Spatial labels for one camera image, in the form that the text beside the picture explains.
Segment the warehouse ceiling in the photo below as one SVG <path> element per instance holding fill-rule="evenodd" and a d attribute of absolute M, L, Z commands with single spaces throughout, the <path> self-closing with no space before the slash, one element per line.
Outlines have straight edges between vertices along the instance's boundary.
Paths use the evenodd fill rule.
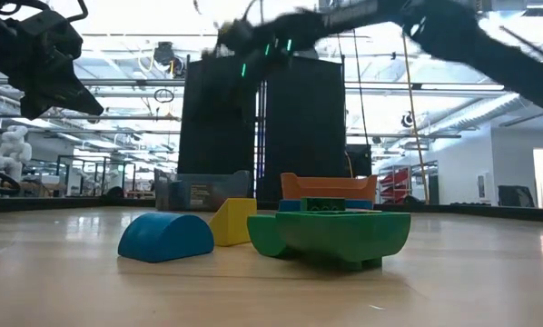
<path fill-rule="evenodd" d="M 248 2 L 249 0 L 199 0 L 202 12 L 202 15 L 199 15 L 193 7 L 193 0 L 87 0 L 90 15 L 86 20 L 74 24 L 84 37 L 83 55 L 75 62 L 75 71 L 82 79 L 170 79 L 167 69 L 152 63 L 150 59 L 159 42 L 172 42 L 175 54 L 183 60 L 187 55 L 192 61 L 198 60 L 202 49 L 210 48 L 215 43 L 213 21 L 221 23 L 242 15 Z M 79 11 L 75 0 L 50 0 L 48 3 L 62 15 L 74 15 Z M 318 0 L 268 0 L 263 2 L 262 10 L 257 4 L 254 5 L 249 18 L 257 24 L 262 19 L 262 12 L 263 19 L 270 20 L 281 13 L 293 11 L 295 7 L 313 9 L 316 4 Z M 23 19 L 33 13 L 32 9 L 22 10 L 14 18 Z M 504 21 L 492 15 L 480 24 L 502 42 L 518 45 L 515 40 L 498 30 L 497 27 L 503 24 L 532 43 L 543 45 L 543 17 L 510 15 L 510 18 Z M 350 134 L 363 133 L 362 104 L 365 107 L 366 125 L 370 134 L 407 132 L 401 124 L 403 116 L 410 110 L 405 85 L 408 75 L 404 55 L 408 56 L 410 62 L 412 82 L 422 84 L 422 90 L 415 92 L 414 98 L 420 125 L 434 124 L 480 99 L 497 98 L 505 93 L 500 85 L 494 85 L 483 74 L 462 64 L 450 64 L 431 58 L 412 42 L 408 43 L 405 54 L 400 29 L 396 25 L 367 26 L 359 28 L 356 34 L 356 38 L 352 37 L 351 33 L 338 38 L 328 37 L 316 45 L 316 51 L 322 60 L 340 62 L 341 54 L 345 57 L 346 102 L 349 113 L 347 125 Z M 359 85 L 363 87 L 362 102 Z M 66 115 L 75 118 L 78 114 L 56 110 L 50 114 L 57 118 L 44 118 L 38 120 L 38 123 L 33 122 L 34 128 L 44 128 L 46 125 L 48 128 L 55 127 L 57 132 L 65 129 L 67 133 L 64 135 L 71 136 L 67 139 L 77 143 L 92 139 L 85 135 L 101 130 L 104 133 L 97 134 L 96 137 L 106 142 L 128 145 L 129 148 L 176 151 L 184 90 L 182 86 L 168 86 L 167 89 L 173 92 L 174 99 L 168 104 L 160 104 L 153 99 L 154 93 L 160 88 L 163 87 L 142 89 L 108 84 L 90 87 L 106 108 L 104 115 L 114 118 L 145 116 L 147 120 L 113 119 L 96 122 L 59 119 Z M 13 98 L 21 95 L 4 85 L 0 85 L 0 91 L 8 92 Z M 0 109 L 0 114 L 14 114 L 15 101 L 3 102 Z M 524 114 L 520 111 L 517 113 L 520 116 Z M 152 120 L 149 116 L 160 117 L 160 120 Z M 139 140 L 134 141 L 134 131 L 158 133 L 139 133 L 136 137 Z M 351 136 L 350 142 L 364 142 L 363 139 Z"/>

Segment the wooden floor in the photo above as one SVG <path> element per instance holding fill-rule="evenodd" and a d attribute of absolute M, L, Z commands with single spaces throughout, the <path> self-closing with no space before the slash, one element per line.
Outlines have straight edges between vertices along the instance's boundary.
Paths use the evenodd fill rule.
<path fill-rule="evenodd" d="M 0 214 L 0 327 L 543 326 L 543 223 L 414 215 L 382 269 L 342 273 L 250 244 L 118 258 L 144 210 Z"/>

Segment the yellow block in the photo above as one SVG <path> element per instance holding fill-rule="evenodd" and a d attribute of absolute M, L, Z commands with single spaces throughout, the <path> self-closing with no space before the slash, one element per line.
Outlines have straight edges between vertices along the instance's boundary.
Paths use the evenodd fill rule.
<path fill-rule="evenodd" d="M 250 241 L 247 217 L 257 214 L 255 199 L 229 198 L 209 222 L 215 245 L 232 246 Z"/>

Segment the humanoid robot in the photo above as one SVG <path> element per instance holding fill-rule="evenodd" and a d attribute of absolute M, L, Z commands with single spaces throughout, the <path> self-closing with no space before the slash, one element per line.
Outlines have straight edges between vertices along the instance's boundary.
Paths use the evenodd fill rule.
<path fill-rule="evenodd" d="M 1 135 L 0 170 L 16 182 L 21 180 L 24 164 L 32 159 L 32 145 L 25 142 L 26 134 L 25 126 L 9 126 Z"/>

